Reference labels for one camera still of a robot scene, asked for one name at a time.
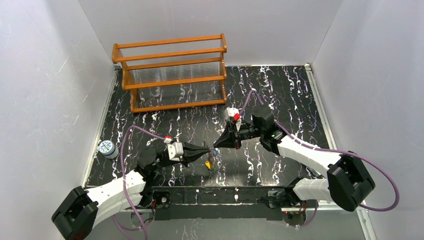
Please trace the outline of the silver keyring holder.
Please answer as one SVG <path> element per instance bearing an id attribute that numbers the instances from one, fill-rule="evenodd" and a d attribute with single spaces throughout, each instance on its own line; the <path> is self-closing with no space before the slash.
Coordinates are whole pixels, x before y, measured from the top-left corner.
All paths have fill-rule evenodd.
<path id="1" fill-rule="evenodd" d="M 211 168 L 215 167 L 216 168 L 216 156 L 214 156 L 214 150 L 215 148 L 211 148 L 207 145 L 207 143 L 205 141 L 203 141 L 203 147 L 208 148 L 209 152 L 206 154 L 206 161 L 209 161 L 211 164 Z"/>

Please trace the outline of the yellow key tag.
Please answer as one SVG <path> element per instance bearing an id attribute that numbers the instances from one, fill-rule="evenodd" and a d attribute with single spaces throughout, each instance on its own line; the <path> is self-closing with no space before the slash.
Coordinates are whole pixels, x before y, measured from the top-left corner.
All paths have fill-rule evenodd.
<path id="1" fill-rule="evenodd" d="M 211 170 L 211 169 L 212 169 L 212 165 L 211 165 L 211 163 L 210 163 L 209 161 L 206 161 L 204 164 L 205 164 L 205 166 L 206 166 L 209 170 Z"/>

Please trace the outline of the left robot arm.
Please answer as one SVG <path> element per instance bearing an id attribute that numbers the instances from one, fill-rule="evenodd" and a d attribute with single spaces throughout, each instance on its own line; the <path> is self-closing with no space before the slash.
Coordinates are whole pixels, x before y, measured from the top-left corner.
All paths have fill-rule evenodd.
<path id="1" fill-rule="evenodd" d="M 121 210 L 148 206 L 153 200 L 152 187 L 168 166 L 190 163 L 209 154 L 207 145 L 173 142 L 163 151 L 147 148 L 141 152 L 136 167 L 125 176 L 104 185 L 83 189 L 75 187 L 51 216 L 51 221 L 66 240 L 83 240 L 103 220 Z"/>

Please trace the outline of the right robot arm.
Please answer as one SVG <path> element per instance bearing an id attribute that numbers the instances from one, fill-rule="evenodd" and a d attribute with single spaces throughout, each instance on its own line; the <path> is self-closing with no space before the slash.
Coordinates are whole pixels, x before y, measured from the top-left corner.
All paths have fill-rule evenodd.
<path id="1" fill-rule="evenodd" d="M 351 152 L 325 151 L 282 129 L 272 113 L 253 113 L 251 121 L 236 113 L 226 118 L 221 136 L 214 148 L 239 149 L 242 141 L 258 138 L 269 152 L 309 167 L 321 178 L 296 178 L 282 190 L 269 193 L 260 200 L 270 208 L 295 206 L 316 200 L 334 202 L 345 211 L 354 211 L 375 189 L 376 184 L 363 161 Z"/>

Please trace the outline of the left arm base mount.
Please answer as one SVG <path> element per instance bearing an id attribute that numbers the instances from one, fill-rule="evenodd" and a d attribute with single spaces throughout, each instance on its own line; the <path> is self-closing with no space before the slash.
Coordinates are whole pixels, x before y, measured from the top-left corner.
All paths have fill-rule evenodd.
<path id="1" fill-rule="evenodd" d="M 161 189 L 152 189 L 146 194 L 129 195 L 137 209 L 168 209 L 171 206 L 171 193 Z"/>

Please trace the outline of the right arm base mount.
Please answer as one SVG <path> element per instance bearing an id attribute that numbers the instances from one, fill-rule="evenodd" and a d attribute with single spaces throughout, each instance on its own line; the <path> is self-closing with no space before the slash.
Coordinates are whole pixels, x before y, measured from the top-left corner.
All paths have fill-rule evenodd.
<path id="1" fill-rule="evenodd" d="M 258 204 L 265 204 L 270 209 L 294 208 L 293 211 L 285 210 L 287 220 L 299 220 L 306 222 L 308 207 L 315 207 L 313 200 L 300 200 L 292 190 L 284 188 L 269 190 L 266 196 L 256 200 Z"/>

